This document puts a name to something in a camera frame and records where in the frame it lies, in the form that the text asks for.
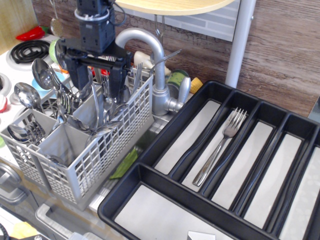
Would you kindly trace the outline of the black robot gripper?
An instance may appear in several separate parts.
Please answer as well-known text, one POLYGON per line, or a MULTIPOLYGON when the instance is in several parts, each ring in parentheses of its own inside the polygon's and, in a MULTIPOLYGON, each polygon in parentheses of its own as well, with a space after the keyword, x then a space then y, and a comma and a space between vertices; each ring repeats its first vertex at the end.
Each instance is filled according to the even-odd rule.
POLYGON ((65 62, 73 85, 82 92, 88 88, 88 67, 108 69, 109 96, 116 98, 131 70, 132 54, 117 46, 114 0, 77 0, 74 16, 79 38, 66 38, 65 62))

